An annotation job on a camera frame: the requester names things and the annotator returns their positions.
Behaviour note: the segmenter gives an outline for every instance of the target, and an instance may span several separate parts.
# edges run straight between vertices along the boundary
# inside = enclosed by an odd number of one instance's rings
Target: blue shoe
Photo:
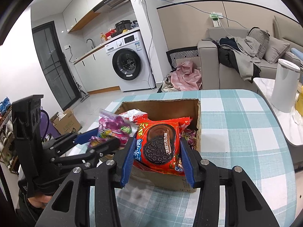
[[[0,113],[2,117],[6,114],[6,109],[3,102],[0,102]]]
[[[6,97],[4,100],[3,100],[3,104],[5,106],[5,109],[8,111],[9,108],[11,107],[11,103],[9,102],[9,98]]]

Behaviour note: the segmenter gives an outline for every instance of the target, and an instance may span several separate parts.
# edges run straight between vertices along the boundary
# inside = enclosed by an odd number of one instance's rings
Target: human hand
[[[38,192],[34,197],[28,198],[29,203],[36,208],[45,208],[44,203],[48,203],[51,200],[50,195],[43,195],[42,193]]]

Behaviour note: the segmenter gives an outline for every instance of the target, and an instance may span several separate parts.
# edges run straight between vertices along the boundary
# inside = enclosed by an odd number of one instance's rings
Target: white kettle
[[[271,102],[278,110],[289,113],[295,102],[300,78],[300,68],[284,59],[278,60],[277,73]]]

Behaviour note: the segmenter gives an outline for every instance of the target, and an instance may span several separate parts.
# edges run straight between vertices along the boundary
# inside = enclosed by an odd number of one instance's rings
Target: washing machine
[[[105,46],[105,50],[112,59],[121,91],[156,87],[140,31],[114,40]]]

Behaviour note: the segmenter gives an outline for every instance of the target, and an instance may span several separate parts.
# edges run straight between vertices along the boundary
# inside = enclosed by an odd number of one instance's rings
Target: range hood vent
[[[116,9],[129,0],[103,0],[93,8],[94,13],[108,13],[109,11]]]

